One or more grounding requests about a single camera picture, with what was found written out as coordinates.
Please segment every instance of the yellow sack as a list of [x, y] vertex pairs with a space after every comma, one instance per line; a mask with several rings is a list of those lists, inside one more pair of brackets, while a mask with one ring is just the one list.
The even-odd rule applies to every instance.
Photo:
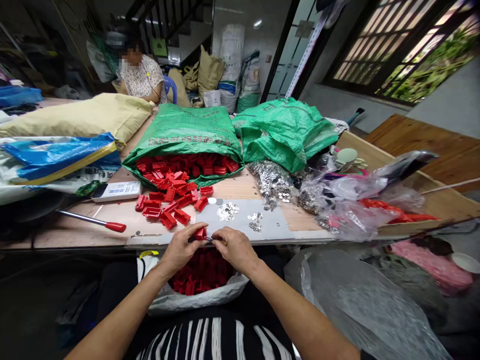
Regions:
[[48, 106], [0, 125], [0, 138], [72, 136], [93, 138], [110, 132], [121, 149], [152, 113], [153, 103], [119, 93]]
[[200, 67], [198, 70], [198, 93], [204, 98], [204, 93], [217, 90], [219, 81], [225, 70], [225, 63], [218, 57], [210, 56], [201, 45]]
[[[190, 104], [189, 97], [187, 95], [187, 92], [185, 91], [185, 85], [187, 81], [182, 76], [180, 71], [178, 71], [176, 68], [171, 68], [170, 71], [168, 72], [168, 77], [172, 79], [176, 85], [176, 104], [184, 108], [191, 108], [192, 105]], [[168, 102], [170, 103], [174, 102], [173, 89], [170, 89], [168, 91], [167, 97], [168, 97]]]
[[193, 67], [188, 70], [185, 74], [185, 88], [188, 91], [197, 91], [197, 80], [199, 78], [199, 64], [200, 61], [197, 61]]

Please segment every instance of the staircase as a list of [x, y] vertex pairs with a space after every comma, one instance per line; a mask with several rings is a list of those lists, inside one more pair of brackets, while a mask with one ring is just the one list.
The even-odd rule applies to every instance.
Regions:
[[141, 34], [144, 49], [159, 63], [183, 69], [212, 42], [213, 0], [134, 0], [125, 20]]

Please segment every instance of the window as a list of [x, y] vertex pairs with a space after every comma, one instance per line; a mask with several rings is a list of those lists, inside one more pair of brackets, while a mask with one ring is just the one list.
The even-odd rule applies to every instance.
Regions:
[[381, 0], [366, 9], [325, 84], [414, 105], [473, 57], [474, 0]]

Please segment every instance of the green bag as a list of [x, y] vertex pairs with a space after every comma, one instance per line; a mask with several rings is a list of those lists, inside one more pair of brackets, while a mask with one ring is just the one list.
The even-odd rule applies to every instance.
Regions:
[[[122, 165], [131, 171], [143, 184], [152, 184], [140, 174], [137, 160], [143, 157], [172, 154], [214, 153], [226, 155], [235, 160], [242, 171], [242, 150], [224, 106], [207, 108], [181, 107], [174, 104], [162, 104], [150, 126], [146, 129], [135, 149], [123, 161]], [[198, 186], [210, 186], [232, 174], [202, 175], [190, 178]]]
[[246, 109], [233, 119], [234, 126], [240, 124], [245, 163], [272, 160], [291, 173], [339, 139], [316, 107], [292, 97]]

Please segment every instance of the pink fabric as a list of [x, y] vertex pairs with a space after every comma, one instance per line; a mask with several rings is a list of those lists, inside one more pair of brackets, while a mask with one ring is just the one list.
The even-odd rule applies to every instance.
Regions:
[[470, 272], [459, 268], [447, 257], [435, 255], [427, 248], [419, 247], [409, 240], [392, 244], [391, 249], [395, 255], [408, 259], [429, 272], [445, 296], [455, 296], [474, 282]]

